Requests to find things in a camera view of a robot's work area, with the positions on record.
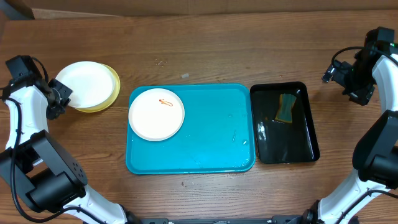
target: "black plastic tray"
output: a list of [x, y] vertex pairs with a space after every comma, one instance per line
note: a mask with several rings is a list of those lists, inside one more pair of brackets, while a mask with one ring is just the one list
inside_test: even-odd
[[[279, 95], [296, 96], [292, 123], [276, 121]], [[302, 82], [254, 85], [250, 89], [254, 135], [265, 164], [313, 162], [320, 157], [307, 87]]]

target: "wooden table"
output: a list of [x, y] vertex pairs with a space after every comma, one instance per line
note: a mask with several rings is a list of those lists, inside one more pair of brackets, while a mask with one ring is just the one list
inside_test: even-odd
[[[7, 22], [0, 62], [34, 55], [53, 78], [82, 60], [105, 63], [121, 79], [114, 105], [99, 113], [72, 108], [49, 130], [84, 167], [90, 185], [138, 217], [259, 218], [300, 215], [352, 169], [353, 149], [380, 115], [378, 93], [359, 106], [321, 75], [339, 49], [363, 45], [377, 26], [398, 30], [398, 11], [305, 12]], [[354, 52], [341, 60], [352, 62]], [[11, 78], [0, 63], [0, 83]], [[181, 75], [189, 73], [189, 78]], [[307, 85], [321, 158], [314, 164], [264, 165], [239, 174], [143, 175], [124, 163], [130, 93], [142, 85], [301, 81]], [[0, 142], [9, 112], [0, 106]], [[398, 201], [380, 196], [362, 223], [398, 222]], [[1, 223], [27, 223], [0, 181]], [[63, 215], [52, 223], [80, 223]]]

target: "blue plastic tray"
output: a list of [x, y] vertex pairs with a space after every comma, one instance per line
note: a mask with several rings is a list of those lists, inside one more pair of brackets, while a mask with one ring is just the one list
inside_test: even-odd
[[141, 86], [130, 96], [165, 88], [185, 108], [180, 130], [159, 142], [127, 123], [126, 165], [135, 174], [244, 172], [256, 160], [249, 90], [240, 84]]

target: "yellow sponge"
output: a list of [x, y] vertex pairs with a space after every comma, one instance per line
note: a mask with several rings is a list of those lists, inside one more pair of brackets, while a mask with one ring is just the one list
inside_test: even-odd
[[279, 95], [279, 109], [276, 114], [275, 120], [283, 123], [291, 124], [292, 119], [292, 108], [296, 102], [296, 96], [291, 94]]

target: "paper plate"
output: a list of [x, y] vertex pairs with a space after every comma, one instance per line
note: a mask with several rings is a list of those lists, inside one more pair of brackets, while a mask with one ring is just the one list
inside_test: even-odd
[[114, 88], [111, 96], [106, 101], [104, 101], [96, 106], [92, 106], [90, 108], [75, 108], [76, 110], [81, 111], [81, 112], [86, 112], [86, 113], [94, 113], [97, 111], [105, 110], [106, 108], [110, 107], [113, 104], [113, 102], [116, 100], [116, 98], [118, 97], [119, 91], [120, 91], [119, 75], [116, 73], [115, 70], [113, 70], [113, 68], [111, 68], [107, 65], [104, 65], [104, 66], [112, 72], [113, 77], [115, 79], [115, 88]]
[[73, 90], [69, 106], [87, 109], [104, 103], [114, 92], [110, 69], [96, 62], [77, 62], [65, 67], [56, 79]]
[[161, 141], [173, 136], [184, 121], [181, 99], [172, 91], [154, 88], [141, 93], [129, 109], [132, 130], [148, 141]]

